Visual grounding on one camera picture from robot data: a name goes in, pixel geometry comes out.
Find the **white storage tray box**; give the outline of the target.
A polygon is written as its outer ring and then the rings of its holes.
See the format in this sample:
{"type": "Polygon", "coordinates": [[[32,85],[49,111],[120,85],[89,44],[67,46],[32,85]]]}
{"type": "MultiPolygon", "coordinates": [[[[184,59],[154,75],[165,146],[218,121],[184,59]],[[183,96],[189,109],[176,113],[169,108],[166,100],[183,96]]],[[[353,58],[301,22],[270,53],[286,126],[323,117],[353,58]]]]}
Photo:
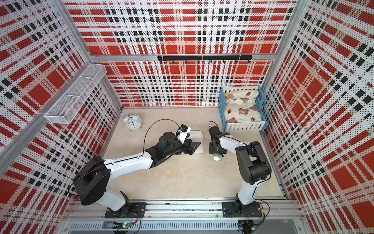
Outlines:
{"type": "MultiPolygon", "coordinates": [[[[174,134],[174,138],[176,140],[179,140],[179,136],[177,135],[177,132],[172,132],[174,134]]],[[[202,153],[204,153],[204,138],[203,138],[203,133],[201,131],[190,131],[187,133],[187,137],[185,138],[185,143],[186,141],[190,139],[192,142],[200,142],[200,145],[195,149],[193,152],[193,156],[200,156],[202,153]]],[[[190,155],[190,154],[185,154],[183,151],[180,153],[177,152],[176,155],[190,155]]]]}

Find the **silver mouse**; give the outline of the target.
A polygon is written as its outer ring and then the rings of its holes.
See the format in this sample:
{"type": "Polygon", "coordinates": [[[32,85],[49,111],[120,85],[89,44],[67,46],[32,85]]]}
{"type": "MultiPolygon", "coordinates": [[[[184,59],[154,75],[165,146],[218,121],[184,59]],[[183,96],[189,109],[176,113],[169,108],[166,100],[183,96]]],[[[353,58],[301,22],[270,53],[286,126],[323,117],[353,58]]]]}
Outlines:
{"type": "Polygon", "coordinates": [[[214,153],[214,154],[212,154],[212,158],[213,158],[214,161],[221,161],[223,157],[219,153],[214,153]]]}

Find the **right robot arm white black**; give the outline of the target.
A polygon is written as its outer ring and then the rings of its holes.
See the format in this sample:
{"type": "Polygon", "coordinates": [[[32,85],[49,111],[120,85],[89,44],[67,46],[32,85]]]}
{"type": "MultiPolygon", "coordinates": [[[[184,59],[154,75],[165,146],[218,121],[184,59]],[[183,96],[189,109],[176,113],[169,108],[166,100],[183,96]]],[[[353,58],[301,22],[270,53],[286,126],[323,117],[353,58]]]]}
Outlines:
{"type": "Polygon", "coordinates": [[[224,217],[262,217],[259,202],[255,200],[260,185],[271,178],[272,168],[257,141],[246,143],[229,133],[222,133],[218,126],[209,129],[211,143],[209,153],[214,161],[220,161],[228,151],[237,157],[239,172],[243,179],[233,202],[223,202],[224,217]]]}

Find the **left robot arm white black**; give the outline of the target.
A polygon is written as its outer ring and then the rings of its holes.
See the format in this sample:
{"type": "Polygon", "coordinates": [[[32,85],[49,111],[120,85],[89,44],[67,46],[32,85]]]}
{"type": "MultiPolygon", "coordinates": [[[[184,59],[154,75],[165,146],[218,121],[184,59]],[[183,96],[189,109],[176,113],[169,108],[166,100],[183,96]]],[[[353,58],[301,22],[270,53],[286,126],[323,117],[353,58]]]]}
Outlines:
{"type": "Polygon", "coordinates": [[[165,132],[158,143],[142,153],[115,159],[104,160],[94,157],[80,170],[73,179],[73,186],[77,191],[83,206],[99,204],[114,212],[122,210],[130,204],[126,195],[108,189],[109,181],[138,170],[154,168],[164,163],[173,155],[202,154],[203,133],[175,134],[165,132]]]}

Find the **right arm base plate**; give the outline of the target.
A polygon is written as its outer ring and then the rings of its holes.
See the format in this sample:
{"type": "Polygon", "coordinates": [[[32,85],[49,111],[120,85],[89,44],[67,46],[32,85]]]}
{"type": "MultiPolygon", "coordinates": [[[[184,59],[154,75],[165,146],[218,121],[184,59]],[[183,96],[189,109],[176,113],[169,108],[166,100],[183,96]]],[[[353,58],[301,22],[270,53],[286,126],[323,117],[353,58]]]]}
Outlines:
{"type": "Polygon", "coordinates": [[[245,217],[245,218],[260,218],[262,217],[262,210],[260,204],[254,201],[248,205],[242,205],[240,202],[223,202],[222,203],[223,217],[245,217]]]}

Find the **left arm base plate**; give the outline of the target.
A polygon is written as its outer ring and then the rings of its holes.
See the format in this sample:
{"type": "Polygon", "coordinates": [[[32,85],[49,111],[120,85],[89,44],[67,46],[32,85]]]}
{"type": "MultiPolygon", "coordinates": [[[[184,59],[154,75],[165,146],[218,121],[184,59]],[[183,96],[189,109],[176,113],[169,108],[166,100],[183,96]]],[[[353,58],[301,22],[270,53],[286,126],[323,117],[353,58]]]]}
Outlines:
{"type": "Polygon", "coordinates": [[[143,218],[146,211],[145,202],[133,202],[131,204],[125,204],[118,211],[113,211],[107,208],[105,218],[143,218]]]}

